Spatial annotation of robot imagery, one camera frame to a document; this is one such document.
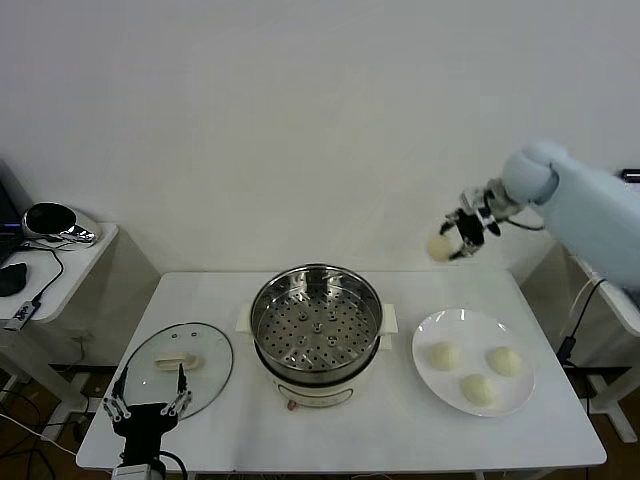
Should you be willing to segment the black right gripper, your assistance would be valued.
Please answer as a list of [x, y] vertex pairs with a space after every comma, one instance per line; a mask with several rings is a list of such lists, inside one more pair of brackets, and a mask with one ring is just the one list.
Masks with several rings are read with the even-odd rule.
[[502, 219], [496, 201], [494, 186], [465, 189], [459, 196], [460, 210], [445, 215], [439, 228], [441, 236], [453, 233], [462, 236], [465, 242], [454, 245], [448, 256], [449, 261], [474, 256], [485, 243], [485, 232], [500, 237]]

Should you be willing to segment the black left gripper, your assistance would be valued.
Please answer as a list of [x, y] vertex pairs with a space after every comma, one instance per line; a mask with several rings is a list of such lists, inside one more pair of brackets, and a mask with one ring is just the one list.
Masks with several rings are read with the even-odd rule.
[[128, 368], [125, 367], [103, 400], [103, 408], [112, 421], [116, 435], [125, 439], [122, 465], [160, 464], [162, 436], [173, 430], [192, 400], [183, 365], [179, 365], [177, 396], [165, 403], [133, 405], [124, 400]]

